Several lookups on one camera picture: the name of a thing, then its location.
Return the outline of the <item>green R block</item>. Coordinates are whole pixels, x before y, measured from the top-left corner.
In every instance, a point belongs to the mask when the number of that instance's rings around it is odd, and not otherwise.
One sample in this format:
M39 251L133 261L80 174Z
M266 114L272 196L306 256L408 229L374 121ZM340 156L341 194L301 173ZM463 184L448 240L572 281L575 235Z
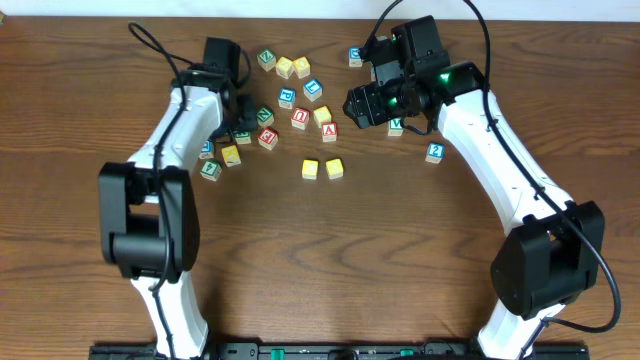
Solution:
M234 140L239 145L246 145L252 142L250 132L235 132Z

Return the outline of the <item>blue l block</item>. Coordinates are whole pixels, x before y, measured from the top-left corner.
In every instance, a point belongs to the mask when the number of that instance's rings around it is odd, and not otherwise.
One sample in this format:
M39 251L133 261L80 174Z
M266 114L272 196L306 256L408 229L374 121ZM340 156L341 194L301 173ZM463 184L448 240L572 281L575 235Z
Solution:
M312 78L303 85L303 92L309 101L314 102L322 96L323 86L317 79Z
M212 159L215 157L215 147L214 143L211 140L207 140L199 154L199 158L204 159Z

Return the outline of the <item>yellow O block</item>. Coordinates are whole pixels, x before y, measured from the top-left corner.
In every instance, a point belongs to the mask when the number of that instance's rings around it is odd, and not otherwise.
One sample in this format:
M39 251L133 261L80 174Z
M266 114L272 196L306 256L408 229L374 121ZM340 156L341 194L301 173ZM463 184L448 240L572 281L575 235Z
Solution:
M339 158L326 162L326 171L330 180L341 178L344 175L344 167Z

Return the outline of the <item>yellow C block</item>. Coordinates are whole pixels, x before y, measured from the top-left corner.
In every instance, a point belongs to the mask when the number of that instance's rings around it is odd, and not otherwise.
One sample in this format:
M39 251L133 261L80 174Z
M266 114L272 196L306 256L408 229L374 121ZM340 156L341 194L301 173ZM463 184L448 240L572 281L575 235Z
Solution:
M318 174L319 162L317 160L305 159L302 164L302 178L308 180L316 180Z

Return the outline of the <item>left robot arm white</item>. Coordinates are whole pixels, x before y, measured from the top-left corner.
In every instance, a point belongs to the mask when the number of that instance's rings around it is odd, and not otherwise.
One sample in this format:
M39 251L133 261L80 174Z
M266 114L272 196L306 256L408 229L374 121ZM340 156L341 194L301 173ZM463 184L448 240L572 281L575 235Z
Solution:
M156 359L205 351L209 327L191 274L200 242L191 177L207 144L257 128L255 102L239 91L245 56L231 40L208 38L202 62L176 71L170 103L145 144L98 175L102 255L142 296Z

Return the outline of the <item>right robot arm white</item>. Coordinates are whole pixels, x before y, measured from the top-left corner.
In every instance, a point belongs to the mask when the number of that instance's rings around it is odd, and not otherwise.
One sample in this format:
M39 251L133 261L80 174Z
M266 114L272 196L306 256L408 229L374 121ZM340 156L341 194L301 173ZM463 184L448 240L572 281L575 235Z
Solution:
M476 338L490 359L518 359L549 319L592 288L604 216L577 204L536 163L472 62L453 64L435 20L422 17L371 35L349 51L374 80L349 91L344 113L361 128L423 114L463 157L498 213L506 240L491 264L498 302Z

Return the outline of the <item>green Z block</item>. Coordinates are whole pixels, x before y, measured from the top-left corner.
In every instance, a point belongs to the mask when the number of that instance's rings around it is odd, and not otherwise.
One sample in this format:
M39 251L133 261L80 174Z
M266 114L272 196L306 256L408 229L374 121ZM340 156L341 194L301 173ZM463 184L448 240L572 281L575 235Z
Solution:
M271 71L277 63L276 55L270 49L264 49L257 55L259 66L265 71Z

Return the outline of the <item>green V block right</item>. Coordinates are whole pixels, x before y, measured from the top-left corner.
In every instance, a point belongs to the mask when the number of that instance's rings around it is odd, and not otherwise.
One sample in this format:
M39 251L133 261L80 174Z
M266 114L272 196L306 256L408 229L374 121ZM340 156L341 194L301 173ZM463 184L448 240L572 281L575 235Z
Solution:
M387 135L390 137L399 137L403 134L404 126L402 118L395 118L388 122Z

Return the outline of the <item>blue D block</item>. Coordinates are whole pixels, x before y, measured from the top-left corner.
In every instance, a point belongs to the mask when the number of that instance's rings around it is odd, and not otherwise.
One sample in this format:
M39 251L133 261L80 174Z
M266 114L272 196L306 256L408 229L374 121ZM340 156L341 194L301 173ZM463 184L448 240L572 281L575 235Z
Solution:
M353 67L353 68L359 68L363 66L363 61L361 59L358 47L349 48L348 64L350 67Z

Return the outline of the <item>yellow block violin side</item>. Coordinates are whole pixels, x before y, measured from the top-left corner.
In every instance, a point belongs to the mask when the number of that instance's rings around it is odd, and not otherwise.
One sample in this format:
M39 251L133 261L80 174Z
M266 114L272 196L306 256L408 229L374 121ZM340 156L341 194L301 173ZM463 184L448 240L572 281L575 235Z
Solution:
M289 79L294 72L294 62L287 57L280 57L275 65L276 74L284 79Z

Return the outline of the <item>green N block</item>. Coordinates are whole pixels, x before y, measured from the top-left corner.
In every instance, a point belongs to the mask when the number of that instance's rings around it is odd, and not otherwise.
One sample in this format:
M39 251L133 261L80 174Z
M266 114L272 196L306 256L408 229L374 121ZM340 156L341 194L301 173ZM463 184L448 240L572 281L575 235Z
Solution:
M275 117L270 108L262 106L256 112L256 119L260 127L268 128L274 123Z

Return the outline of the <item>blue P block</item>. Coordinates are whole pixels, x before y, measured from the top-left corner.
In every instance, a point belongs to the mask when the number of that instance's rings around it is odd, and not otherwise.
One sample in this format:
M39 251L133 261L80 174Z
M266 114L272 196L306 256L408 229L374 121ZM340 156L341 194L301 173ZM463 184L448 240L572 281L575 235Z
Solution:
M278 105L280 108L293 109L296 99L296 91L289 88L282 88L278 95Z

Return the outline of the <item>blue 2 block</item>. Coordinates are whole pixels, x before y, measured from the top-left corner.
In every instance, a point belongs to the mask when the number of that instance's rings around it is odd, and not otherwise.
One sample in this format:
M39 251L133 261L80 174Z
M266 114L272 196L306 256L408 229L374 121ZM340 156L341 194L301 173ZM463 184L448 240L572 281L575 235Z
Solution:
M444 158L445 146L440 143L432 142L428 145L425 161L433 164L439 164Z

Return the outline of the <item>yellow block beside violin block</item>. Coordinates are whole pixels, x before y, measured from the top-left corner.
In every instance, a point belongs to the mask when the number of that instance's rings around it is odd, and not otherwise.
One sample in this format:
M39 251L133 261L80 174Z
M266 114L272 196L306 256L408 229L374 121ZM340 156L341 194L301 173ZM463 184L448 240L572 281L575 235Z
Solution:
M294 71L299 79L303 79L311 74L311 64L305 56L295 59L293 65Z

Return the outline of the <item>red E block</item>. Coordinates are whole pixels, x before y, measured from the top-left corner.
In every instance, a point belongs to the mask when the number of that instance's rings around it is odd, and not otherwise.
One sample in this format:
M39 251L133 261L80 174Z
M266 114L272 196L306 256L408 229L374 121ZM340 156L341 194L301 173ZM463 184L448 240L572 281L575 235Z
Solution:
M278 133L271 128L264 128L258 135L259 144L269 151L275 148L278 140Z

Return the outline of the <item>yellow K block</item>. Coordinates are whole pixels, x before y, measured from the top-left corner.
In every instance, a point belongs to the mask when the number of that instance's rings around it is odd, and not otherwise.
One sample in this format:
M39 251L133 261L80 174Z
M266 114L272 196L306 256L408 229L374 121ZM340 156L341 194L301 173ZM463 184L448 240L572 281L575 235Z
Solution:
M240 153L236 145L230 145L222 148L221 154L227 167L233 167L241 164Z

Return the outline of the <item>red U block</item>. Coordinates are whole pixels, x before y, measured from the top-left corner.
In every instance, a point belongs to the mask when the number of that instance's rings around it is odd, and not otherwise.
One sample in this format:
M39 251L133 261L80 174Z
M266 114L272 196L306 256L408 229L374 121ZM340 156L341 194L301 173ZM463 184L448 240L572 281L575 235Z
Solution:
M305 130L309 122L310 112L304 108L296 107L291 115L291 125L294 128Z

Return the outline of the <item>yellow block near A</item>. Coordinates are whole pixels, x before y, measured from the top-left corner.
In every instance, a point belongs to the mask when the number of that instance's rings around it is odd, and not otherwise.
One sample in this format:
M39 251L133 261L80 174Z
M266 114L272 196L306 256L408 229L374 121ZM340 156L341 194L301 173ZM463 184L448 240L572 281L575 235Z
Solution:
M332 121L332 114L327 106L321 106L313 111L314 120L319 128L324 123Z

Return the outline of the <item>red A block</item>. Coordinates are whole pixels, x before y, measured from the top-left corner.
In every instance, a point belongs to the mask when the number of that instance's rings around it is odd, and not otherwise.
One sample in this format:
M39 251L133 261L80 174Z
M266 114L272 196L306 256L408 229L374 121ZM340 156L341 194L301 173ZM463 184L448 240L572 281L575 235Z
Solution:
M334 142L337 140L338 131L335 122L325 122L321 125L322 141Z

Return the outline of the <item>green 4 block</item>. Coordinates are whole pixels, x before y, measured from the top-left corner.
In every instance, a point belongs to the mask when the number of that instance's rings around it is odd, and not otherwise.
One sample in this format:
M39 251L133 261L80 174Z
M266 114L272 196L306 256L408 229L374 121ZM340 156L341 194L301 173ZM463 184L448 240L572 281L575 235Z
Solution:
M217 182L222 173L222 167L217 161L205 160L200 168L200 175L210 181Z

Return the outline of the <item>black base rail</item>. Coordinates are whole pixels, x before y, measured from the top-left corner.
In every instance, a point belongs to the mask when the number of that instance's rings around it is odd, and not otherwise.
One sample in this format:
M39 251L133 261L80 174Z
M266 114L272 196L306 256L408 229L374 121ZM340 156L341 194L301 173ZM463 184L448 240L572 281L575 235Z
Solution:
M168 359L153 345L96 345L88 359ZM383 360L383 359L489 359L479 347L463 341L432 339L421 345L260 345L256 343L218 343L205 347L199 358L208 360ZM584 345L534 345L523 359L589 360Z

